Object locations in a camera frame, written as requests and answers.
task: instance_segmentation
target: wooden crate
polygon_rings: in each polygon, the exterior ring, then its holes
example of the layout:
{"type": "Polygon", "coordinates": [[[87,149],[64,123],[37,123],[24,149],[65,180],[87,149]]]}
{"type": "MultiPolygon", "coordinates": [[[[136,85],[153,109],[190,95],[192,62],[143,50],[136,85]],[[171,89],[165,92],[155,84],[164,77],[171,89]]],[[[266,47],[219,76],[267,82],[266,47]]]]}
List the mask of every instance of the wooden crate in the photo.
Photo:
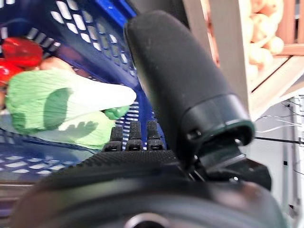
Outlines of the wooden crate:
{"type": "MultiPolygon", "coordinates": [[[[254,80],[250,80],[246,74],[248,59],[245,54],[247,45],[243,45],[242,1],[209,0],[209,3],[220,68],[252,120],[256,120],[270,106],[292,97],[295,89],[304,86],[304,80],[297,82],[304,73],[304,0],[300,0],[299,29],[295,27],[295,0],[284,0],[284,15],[277,31],[277,35],[286,43],[284,51],[254,80]]],[[[183,0],[183,3],[192,33],[212,55],[204,0],[183,0]]]]}

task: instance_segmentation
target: red bell pepper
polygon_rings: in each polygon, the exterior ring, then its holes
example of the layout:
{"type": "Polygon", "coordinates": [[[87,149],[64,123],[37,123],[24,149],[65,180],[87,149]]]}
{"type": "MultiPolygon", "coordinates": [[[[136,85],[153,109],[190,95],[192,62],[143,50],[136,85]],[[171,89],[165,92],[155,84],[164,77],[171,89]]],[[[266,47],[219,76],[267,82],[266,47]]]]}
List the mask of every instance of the red bell pepper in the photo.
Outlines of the red bell pepper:
{"type": "Polygon", "coordinates": [[[5,59],[0,58],[0,87],[5,86],[8,81],[23,70],[5,59]]]}
{"type": "Polygon", "coordinates": [[[2,50],[4,58],[18,67],[36,67],[42,61],[42,48],[28,39],[6,38],[2,50]]]}

